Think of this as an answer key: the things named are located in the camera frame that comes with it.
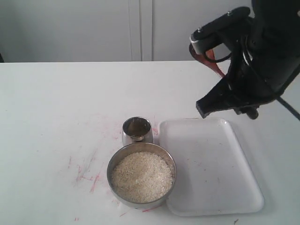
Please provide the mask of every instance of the small metal cup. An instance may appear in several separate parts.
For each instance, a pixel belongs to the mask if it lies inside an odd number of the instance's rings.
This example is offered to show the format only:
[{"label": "small metal cup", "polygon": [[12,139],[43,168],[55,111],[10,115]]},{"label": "small metal cup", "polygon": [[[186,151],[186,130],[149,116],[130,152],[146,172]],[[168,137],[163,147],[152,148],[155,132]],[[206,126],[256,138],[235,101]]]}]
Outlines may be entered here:
[{"label": "small metal cup", "polygon": [[153,143],[153,134],[150,122],[143,117],[132,117],[123,123],[123,145],[137,142]]}]

